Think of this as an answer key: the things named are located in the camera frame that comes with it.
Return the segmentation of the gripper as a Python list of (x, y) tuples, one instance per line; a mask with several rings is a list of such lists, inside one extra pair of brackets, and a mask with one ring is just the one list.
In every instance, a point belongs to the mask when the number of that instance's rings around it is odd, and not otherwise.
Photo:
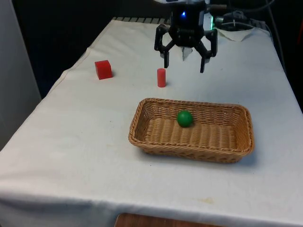
[[(164, 68), (169, 66), (169, 51), (174, 46), (193, 46), (201, 56), (200, 72), (203, 73), (205, 63), (217, 55), (218, 32), (216, 29), (203, 29), (205, 4), (173, 4), (171, 7), (170, 29), (164, 24), (156, 28), (154, 49), (164, 59)], [(164, 46), (163, 36), (170, 30), (172, 40)], [(211, 49), (207, 50), (201, 38), (210, 41)]]

